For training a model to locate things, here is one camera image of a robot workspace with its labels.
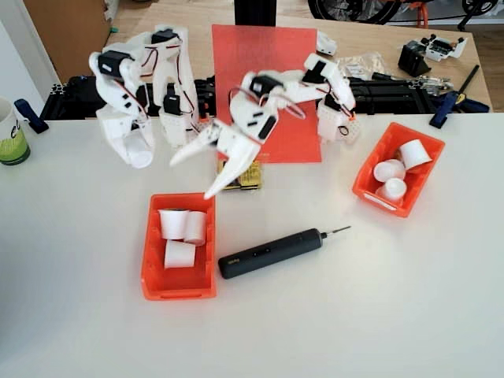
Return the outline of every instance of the orange bin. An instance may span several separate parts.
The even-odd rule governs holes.
[[[422,142],[432,161],[414,167],[406,172],[404,182],[408,190],[402,199],[402,203],[398,205],[375,195],[376,189],[383,185],[383,183],[374,178],[372,171],[375,165],[381,161],[394,158],[395,151],[401,145],[413,139],[419,139]],[[437,162],[441,151],[443,151],[444,145],[445,143],[439,139],[432,138],[431,136],[392,122],[361,167],[355,179],[352,191],[359,198],[382,210],[397,215],[398,217],[408,217],[413,205],[417,201],[422,187],[424,187],[427,181],[428,175],[431,173],[432,168],[434,168],[434,164]]]
[[[166,240],[161,237],[159,209],[189,209],[206,213],[206,244],[196,247],[195,266],[165,269]],[[153,195],[150,199],[145,246],[143,248],[142,289],[152,301],[211,298],[216,295],[214,276],[215,197],[203,193]]]

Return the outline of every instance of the blue handle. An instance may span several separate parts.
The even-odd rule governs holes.
[[[443,103],[436,110],[434,117],[430,120],[429,124],[435,128],[441,128],[447,121],[448,113],[451,113],[451,110],[454,108],[457,98],[458,92],[456,91],[446,93]]]
[[[27,117],[30,127],[33,129],[34,132],[37,134],[40,134],[41,132],[44,132],[49,128],[47,126],[47,123],[41,120],[33,111],[32,107],[30,104],[28,104],[28,101],[26,101],[23,98],[20,98],[19,100],[16,100],[14,102],[14,105],[16,106],[16,109],[23,117]]]

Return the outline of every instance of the electric screwdriver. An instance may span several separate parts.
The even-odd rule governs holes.
[[[311,228],[236,254],[230,254],[219,259],[220,274],[225,279],[233,278],[288,258],[294,258],[320,248],[322,240],[328,235],[348,228],[350,226],[330,232],[319,232],[316,228]]]

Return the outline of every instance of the mug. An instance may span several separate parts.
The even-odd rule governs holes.
[[[30,147],[14,113],[13,104],[0,97],[0,163],[16,165],[29,156]]]

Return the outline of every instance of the bicycle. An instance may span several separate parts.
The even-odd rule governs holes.
[[[433,0],[308,0],[309,10],[315,18],[325,20],[353,21],[365,24],[386,24],[403,4],[418,8],[424,25],[428,25],[427,3]],[[465,15],[458,28],[463,31],[473,16],[492,10],[499,0],[462,0]]]

